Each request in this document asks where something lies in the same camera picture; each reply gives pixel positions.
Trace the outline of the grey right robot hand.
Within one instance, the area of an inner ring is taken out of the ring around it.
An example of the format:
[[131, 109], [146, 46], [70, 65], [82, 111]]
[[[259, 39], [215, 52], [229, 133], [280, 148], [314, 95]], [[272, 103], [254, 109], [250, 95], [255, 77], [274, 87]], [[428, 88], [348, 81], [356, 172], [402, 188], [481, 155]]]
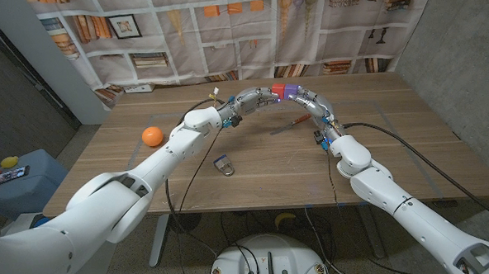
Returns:
[[322, 95], [298, 86], [296, 92], [287, 94], [287, 98], [308, 111], [327, 139], [335, 140], [345, 135], [344, 127], [335, 118], [333, 106]]

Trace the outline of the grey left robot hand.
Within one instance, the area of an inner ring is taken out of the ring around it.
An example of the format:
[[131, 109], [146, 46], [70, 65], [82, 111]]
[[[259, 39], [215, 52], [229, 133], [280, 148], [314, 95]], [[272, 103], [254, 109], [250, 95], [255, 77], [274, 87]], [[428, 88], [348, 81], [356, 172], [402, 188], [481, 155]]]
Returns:
[[229, 101], [218, 108], [222, 126], [236, 127], [242, 120], [242, 116], [254, 113], [257, 108], [279, 102], [279, 95], [270, 88], [247, 88], [238, 95], [230, 97]]

